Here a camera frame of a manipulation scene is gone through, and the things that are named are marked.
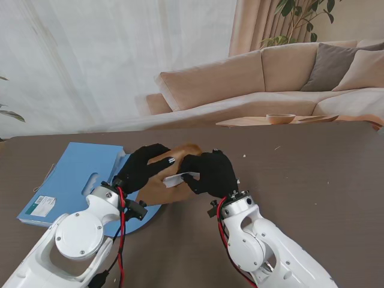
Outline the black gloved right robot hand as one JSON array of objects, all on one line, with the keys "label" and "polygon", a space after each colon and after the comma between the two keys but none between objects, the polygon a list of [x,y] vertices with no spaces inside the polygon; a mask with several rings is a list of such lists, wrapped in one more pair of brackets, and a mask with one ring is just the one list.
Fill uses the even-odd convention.
[{"label": "black gloved right robot hand", "polygon": [[178,173],[195,194],[208,193],[222,199],[239,191],[233,166],[221,150],[186,155]]}]

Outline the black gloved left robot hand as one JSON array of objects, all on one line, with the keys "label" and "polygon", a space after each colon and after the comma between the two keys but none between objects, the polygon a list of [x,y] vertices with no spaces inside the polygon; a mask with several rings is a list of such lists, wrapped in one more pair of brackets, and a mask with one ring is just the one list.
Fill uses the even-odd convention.
[{"label": "black gloved left robot hand", "polygon": [[170,151],[162,144],[143,146],[132,153],[122,169],[112,181],[113,188],[120,188],[125,194],[131,194],[143,188],[149,179],[175,163],[173,157],[166,157],[152,164],[148,161]]}]

